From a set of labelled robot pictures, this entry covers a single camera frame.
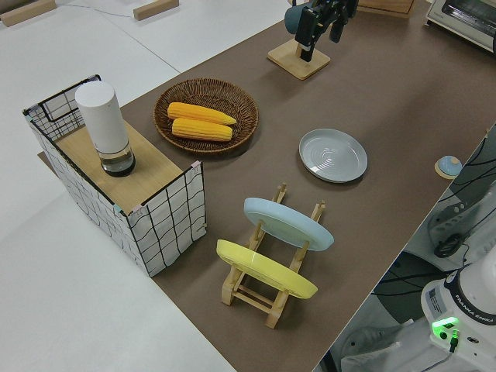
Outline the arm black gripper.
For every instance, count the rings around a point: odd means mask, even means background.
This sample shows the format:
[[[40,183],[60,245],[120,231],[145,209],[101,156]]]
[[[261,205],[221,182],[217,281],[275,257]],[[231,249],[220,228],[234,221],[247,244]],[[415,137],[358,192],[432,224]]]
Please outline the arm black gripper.
[[[315,0],[310,1],[311,8],[305,6],[301,11],[295,41],[301,49],[299,57],[305,61],[312,60],[315,38],[320,19],[336,19],[332,23],[329,39],[339,42],[344,26],[357,12],[357,0]]]

